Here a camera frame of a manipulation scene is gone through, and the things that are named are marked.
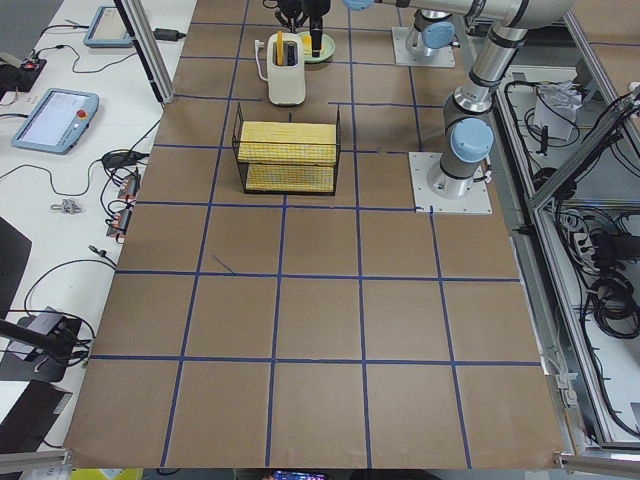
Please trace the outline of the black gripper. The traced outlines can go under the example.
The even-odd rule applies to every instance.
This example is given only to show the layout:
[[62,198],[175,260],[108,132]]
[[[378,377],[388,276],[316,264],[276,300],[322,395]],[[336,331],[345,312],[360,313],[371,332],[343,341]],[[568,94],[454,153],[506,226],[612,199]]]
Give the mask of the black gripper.
[[300,0],[277,0],[275,16],[281,23],[304,23],[306,21],[306,14]]
[[323,17],[330,11],[330,0],[305,0],[305,14],[309,19],[311,52],[313,57],[322,53]]

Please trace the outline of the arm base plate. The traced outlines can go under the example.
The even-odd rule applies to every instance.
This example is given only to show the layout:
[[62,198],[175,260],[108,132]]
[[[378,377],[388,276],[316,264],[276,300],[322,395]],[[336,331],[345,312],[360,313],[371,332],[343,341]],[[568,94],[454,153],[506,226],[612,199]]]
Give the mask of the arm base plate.
[[410,176],[417,213],[490,215],[492,207],[482,168],[463,180],[441,170],[439,152],[410,152]]
[[409,67],[454,68],[456,61],[451,46],[427,47],[412,27],[393,27],[395,64]]

